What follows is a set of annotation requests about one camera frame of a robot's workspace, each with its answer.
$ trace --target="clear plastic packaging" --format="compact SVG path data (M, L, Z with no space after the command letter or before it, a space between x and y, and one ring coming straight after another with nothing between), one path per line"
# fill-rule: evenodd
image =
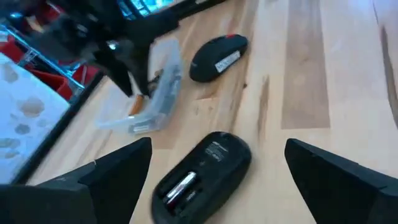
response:
M109 88L109 97L96 119L99 128L146 133L165 127L174 111L181 87L183 72L180 47L176 38L158 41L151 50L149 75L162 69L157 88L151 99L146 99L143 110L129 116L135 97L128 98L118 87Z

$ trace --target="light wood surface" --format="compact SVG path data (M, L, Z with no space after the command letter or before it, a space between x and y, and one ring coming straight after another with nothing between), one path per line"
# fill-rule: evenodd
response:
M398 177L397 12L395 0L228 0L182 21L174 35L187 68L199 47L221 34L245 35L251 47L213 83L194 83L185 70L171 123L146 135L153 157L131 223L152 223L152 189L215 130L247 141L253 162L208 223L315 223L284 159L287 138ZM30 184L141 137L95 126L112 85L101 82Z

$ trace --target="black computer mouse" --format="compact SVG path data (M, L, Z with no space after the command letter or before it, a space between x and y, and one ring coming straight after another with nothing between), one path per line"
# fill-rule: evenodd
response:
M248 39L230 34L205 43L194 56L190 77L196 82L206 83L218 78L248 49Z

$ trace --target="mouse label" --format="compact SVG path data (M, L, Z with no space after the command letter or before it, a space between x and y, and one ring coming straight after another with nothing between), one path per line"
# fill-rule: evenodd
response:
M228 57L224 58L223 60L219 61L215 64L218 73L223 72L226 68L228 68L232 63L237 61L241 57L240 51L235 51Z

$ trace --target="wood grain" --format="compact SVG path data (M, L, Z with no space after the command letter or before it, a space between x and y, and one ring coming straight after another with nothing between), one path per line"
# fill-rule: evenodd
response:
M319 0L290 1L286 51L282 128L328 128Z
M106 78L29 184L150 136L151 165L131 220L150 224L150 196L158 181L209 132L228 130L249 144L253 160L244 182L208 223L315 223L284 159L286 139L301 139L398 177L398 129L387 94L380 35L384 25L395 78L396 2L228 0L186 18L172 34L180 40L186 68L170 124L140 136L98 129L95 115L114 87ZM249 37L247 54L214 83L191 81L187 68L196 51L229 32ZM117 101L115 112L130 109L123 99Z

